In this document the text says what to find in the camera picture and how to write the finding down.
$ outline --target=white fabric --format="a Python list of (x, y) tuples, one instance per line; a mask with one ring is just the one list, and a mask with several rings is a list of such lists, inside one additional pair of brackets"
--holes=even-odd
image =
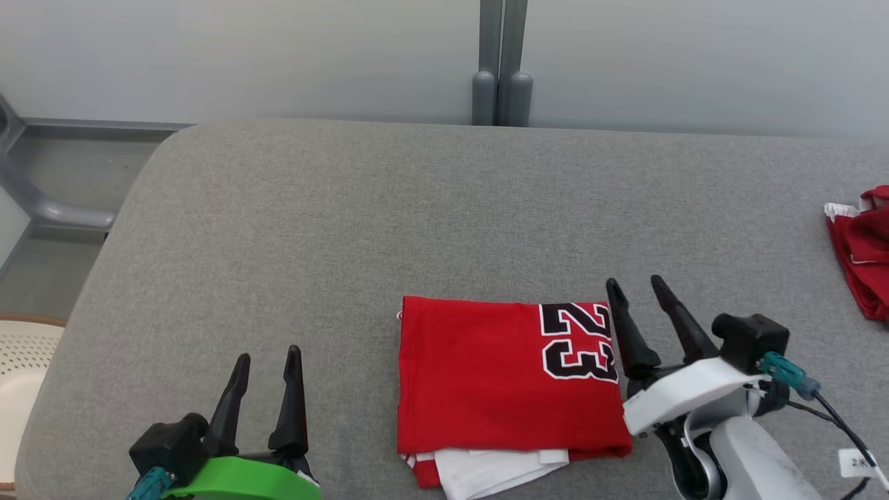
[(404, 459), (407, 463), (407, 466), (413, 469), (414, 465), (417, 462), (425, 462), (427, 460), (434, 460), (435, 456), (431, 453), (418, 453), (417, 455), (399, 455)]
[(843, 217), (858, 217), (861, 211), (854, 206), (840, 205), (839, 203), (825, 203), (824, 214), (833, 222), (838, 215)]
[(536, 480), (568, 465), (568, 450), (466, 450), (433, 453), (448, 500), (475, 500)]

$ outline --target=gray cushion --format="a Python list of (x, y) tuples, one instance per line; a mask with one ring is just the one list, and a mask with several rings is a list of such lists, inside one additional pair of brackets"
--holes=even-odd
[[(728, 311), (789, 327), (789, 357), (889, 460), (887, 329), (856, 307), (822, 212), (889, 181), (887, 144), (314, 120), (177, 133), (133, 187), (61, 340), (21, 447), (21, 495), (123, 498), (129, 446), (154, 422), (209, 416), (244, 351), (237, 444), (261, 451), (297, 343), (325, 497), (442, 497), (395, 453), (401, 297), (602, 300), (616, 277), (652, 347), (678, 362), (652, 273), (707, 326)], [(764, 421), (825, 498), (852, 487), (837, 472), (842, 433), (794, 409)], [(500, 496), (542, 497), (677, 495), (648, 439)]]

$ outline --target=red jersey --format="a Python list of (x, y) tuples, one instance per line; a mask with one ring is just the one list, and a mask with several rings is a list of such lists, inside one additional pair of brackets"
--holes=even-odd
[(568, 449), (624, 456), (606, 302), (492, 303), (408, 296), (397, 451)]

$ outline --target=gray metal bar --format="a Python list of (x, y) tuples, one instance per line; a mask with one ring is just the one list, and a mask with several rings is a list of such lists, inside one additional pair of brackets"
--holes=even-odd
[(481, 0), (478, 18), (478, 70), (497, 77), (500, 70), (503, 0)]
[(534, 79), (519, 71), (509, 78), (509, 101), (507, 101), (506, 123), (504, 126), (528, 126), (531, 115), (531, 89)]
[(472, 77), (472, 125), (494, 125), (502, 14), (503, 0), (481, 0), (478, 18), (478, 72)]
[(117, 213), (110, 210), (69, 205), (46, 196), (12, 164), (5, 151), (0, 151), (0, 186), (42, 226), (108, 232), (117, 217)]
[(159, 122), (113, 122), (105, 120), (69, 120), (60, 118), (28, 118), (20, 119), (27, 126), (71, 127), (71, 128), (106, 128), (114, 130), (157, 130), (178, 132), (194, 126), (194, 124), (171, 124)]
[(0, 187), (18, 203), (33, 223), (41, 226), (108, 232), (117, 213), (60, 203), (43, 193), (12, 163), (7, 154), (25, 125), (0, 95)]
[[(528, 0), (506, 0), (503, 9), (503, 41), (497, 88), (497, 125), (527, 126), (528, 124), (527, 113), (531, 107), (532, 79), (526, 73), (514, 78), (522, 70), (522, 43), (525, 40), (527, 13)], [(521, 88), (516, 91), (515, 85), (521, 85)]]

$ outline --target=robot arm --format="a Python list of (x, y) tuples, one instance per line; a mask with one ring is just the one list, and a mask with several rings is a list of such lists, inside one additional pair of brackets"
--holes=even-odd
[(130, 448), (142, 476), (128, 500), (199, 496), (208, 500), (317, 500), (318, 483), (306, 461), (306, 401), (300, 348), (284, 364), (284, 400), (268, 452), (241, 455), (235, 445), (250, 355), (238, 357), (209, 423), (188, 414), (178, 423), (155, 423)]
[(614, 279), (606, 288), (614, 335), (629, 379), (624, 418), (630, 433), (653, 431), (666, 448), (677, 490), (686, 500), (820, 499), (802, 472), (753, 416), (782, 407), (789, 388), (772, 383), (763, 399), (749, 388), (768, 383), (760, 359), (783, 354), (787, 328), (762, 315), (720, 315), (714, 333), (721, 349), (659, 276), (652, 287), (672, 319), (685, 358), (678, 367), (660, 367), (629, 315), (629, 303)]

